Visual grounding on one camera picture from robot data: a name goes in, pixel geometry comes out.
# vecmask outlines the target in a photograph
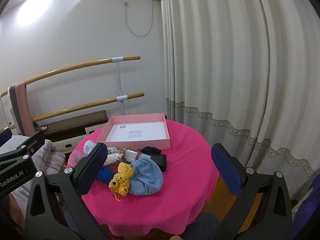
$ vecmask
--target white curtain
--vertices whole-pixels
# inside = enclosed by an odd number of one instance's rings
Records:
[[[161,0],[167,116],[299,198],[320,171],[320,19],[309,0]]]

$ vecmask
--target clear plastic bag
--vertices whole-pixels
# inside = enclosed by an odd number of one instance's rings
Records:
[[[86,156],[87,155],[84,154],[82,151],[73,151],[68,159],[68,167],[75,167],[79,160]]]

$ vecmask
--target yellow yarn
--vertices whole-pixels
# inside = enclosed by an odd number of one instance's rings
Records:
[[[109,189],[113,192],[117,201],[120,202],[119,194],[125,197],[129,192],[129,179],[132,177],[133,174],[133,168],[129,164],[119,164],[118,173],[116,173],[113,176],[113,179],[109,183]]]

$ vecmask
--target white blanket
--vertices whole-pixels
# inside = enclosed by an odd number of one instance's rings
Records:
[[[26,136],[13,135],[9,141],[0,147],[0,154],[17,149],[28,138]],[[60,173],[65,168],[63,164],[65,155],[57,152],[56,147],[49,140],[45,140],[44,145],[32,156],[32,159],[38,171],[42,171],[46,175]],[[12,192],[24,216],[26,216],[31,184],[32,180]]]

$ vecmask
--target round table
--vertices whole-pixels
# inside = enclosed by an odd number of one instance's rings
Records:
[[[95,181],[82,200],[99,224],[107,224],[115,236],[143,236],[152,228],[181,234],[209,200],[218,179],[211,149],[195,130],[167,120],[170,149],[163,186],[148,196],[128,194],[118,202],[108,186]],[[84,138],[75,148],[82,150],[88,140],[96,142],[102,128]]]

